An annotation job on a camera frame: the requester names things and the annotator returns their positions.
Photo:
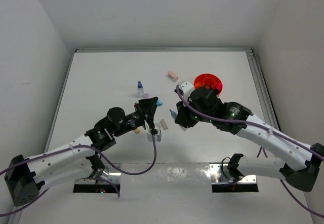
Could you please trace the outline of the light blue marker cap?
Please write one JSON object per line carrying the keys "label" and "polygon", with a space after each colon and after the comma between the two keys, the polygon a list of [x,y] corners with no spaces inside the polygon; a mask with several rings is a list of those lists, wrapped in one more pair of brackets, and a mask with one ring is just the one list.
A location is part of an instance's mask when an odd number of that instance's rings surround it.
{"label": "light blue marker cap", "polygon": [[158,100],[158,101],[156,102],[156,105],[157,105],[158,107],[160,107],[160,106],[163,105],[163,103],[162,103],[160,100]]}

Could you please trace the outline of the pink highlighter marker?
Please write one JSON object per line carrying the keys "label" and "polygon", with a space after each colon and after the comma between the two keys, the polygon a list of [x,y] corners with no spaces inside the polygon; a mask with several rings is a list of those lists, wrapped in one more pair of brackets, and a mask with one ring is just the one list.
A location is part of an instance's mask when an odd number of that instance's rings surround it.
{"label": "pink highlighter marker", "polygon": [[218,91],[218,93],[221,93],[222,89],[223,89],[222,83],[218,83],[215,85],[215,90]]}

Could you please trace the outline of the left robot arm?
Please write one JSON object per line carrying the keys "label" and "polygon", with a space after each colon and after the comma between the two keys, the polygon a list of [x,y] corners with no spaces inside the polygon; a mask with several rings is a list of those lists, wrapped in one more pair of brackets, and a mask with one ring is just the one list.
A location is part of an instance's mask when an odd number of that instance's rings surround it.
{"label": "left robot arm", "polygon": [[146,130],[150,141],[160,141],[160,131],[154,124],[157,102],[157,97],[141,99],[128,115],[122,108],[113,107],[94,128],[72,142],[28,158],[15,156],[1,172],[13,205],[24,206],[42,191],[72,179],[99,177],[105,169],[99,154],[114,146],[117,137],[139,127]]}

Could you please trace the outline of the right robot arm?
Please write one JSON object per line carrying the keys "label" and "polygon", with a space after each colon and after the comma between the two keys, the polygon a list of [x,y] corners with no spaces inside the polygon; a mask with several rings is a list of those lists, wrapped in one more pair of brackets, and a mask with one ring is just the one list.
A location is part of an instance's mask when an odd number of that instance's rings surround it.
{"label": "right robot arm", "polygon": [[199,122],[209,123],[274,155],[261,160],[234,154],[226,167],[221,168],[225,178],[238,182],[248,175],[266,176],[285,181],[300,191],[312,191],[323,162],[323,145],[308,145],[283,134],[243,105],[222,102],[213,89],[196,89],[191,83],[183,82],[176,86],[175,92],[180,98],[175,123],[183,129]]}

